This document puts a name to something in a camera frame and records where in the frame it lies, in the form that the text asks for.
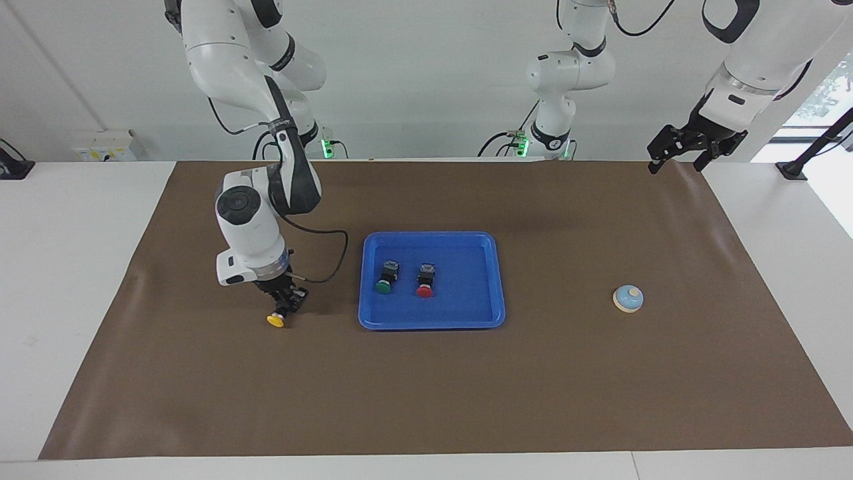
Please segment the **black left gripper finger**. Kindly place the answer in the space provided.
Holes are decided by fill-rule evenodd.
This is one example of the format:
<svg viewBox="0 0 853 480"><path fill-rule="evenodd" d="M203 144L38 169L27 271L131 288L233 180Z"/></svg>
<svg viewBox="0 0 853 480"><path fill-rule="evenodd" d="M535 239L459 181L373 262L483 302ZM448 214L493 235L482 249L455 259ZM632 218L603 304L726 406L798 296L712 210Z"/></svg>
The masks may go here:
<svg viewBox="0 0 853 480"><path fill-rule="evenodd" d="M719 142L715 139L706 139L703 141L701 150L701 154L692 162L696 172L702 172L719 156Z"/></svg>
<svg viewBox="0 0 853 480"><path fill-rule="evenodd" d="M665 162L694 149L694 132L665 125L648 144L649 173L656 175Z"/></svg>

